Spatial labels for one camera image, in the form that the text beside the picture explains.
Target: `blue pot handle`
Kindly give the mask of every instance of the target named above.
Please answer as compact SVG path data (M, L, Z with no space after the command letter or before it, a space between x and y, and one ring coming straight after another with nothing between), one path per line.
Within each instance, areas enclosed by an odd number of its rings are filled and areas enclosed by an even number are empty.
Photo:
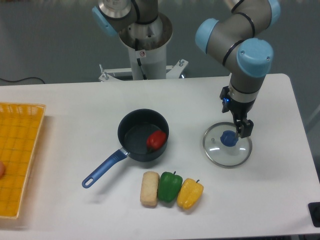
M108 157L100 166L96 168L85 180L82 182L82 187L90 188L103 174L106 173L117 162L125 159L129 153L123 148L115 151Z

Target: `red bell pepper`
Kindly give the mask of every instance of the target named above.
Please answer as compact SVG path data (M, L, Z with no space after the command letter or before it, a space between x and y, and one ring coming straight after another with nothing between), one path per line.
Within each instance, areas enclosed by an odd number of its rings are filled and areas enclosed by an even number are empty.
M161 130L152 133L146 140L146 147L148 152L157 151L160 149L167 140L167 134Z

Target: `yellow basket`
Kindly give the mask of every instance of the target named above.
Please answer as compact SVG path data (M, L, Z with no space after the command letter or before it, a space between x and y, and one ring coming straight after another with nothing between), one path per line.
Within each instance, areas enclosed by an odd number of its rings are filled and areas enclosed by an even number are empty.
M0 218L16 219L46 105L0 102Z

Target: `saucepan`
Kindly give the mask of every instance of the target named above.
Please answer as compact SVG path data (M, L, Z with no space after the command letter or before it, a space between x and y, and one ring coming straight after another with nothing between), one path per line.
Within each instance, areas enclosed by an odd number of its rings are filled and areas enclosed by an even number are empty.
M166 140L158 150L150 152L146 142L157 130L166 133ZM160 113L151 109L138 109L128 113L121 120L117 134L122 148L115 151L83 180L84 188L90 188L114 164L127 157L139 162L149 162L158 158L167 147L169 126Z

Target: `blue lid knob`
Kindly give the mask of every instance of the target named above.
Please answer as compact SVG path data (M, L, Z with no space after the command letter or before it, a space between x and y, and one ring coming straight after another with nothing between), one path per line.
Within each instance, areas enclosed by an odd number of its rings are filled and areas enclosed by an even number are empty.
M99 27L104 33L108 34L111 37L118 34L96 6L92 8L92 14L95 21L98 23Z
M220 137L220 141L223 145L227 147L233 147L237 144L239 138L236 137L236 133L231 130L226 130L223 132L222 136Z
M207 45L210 38L210 35L212 33L212 30L214 29L215 25L219 21L214 18L209 18L205 20L195 34L195 44L205 53L207 54Z
M250 38L238 48L236 60L241 70L250 77L262 78L269 73L274 50L265 40Z
M271 7L271 26L280 18L281 7L278 0L269 0L269 4Z

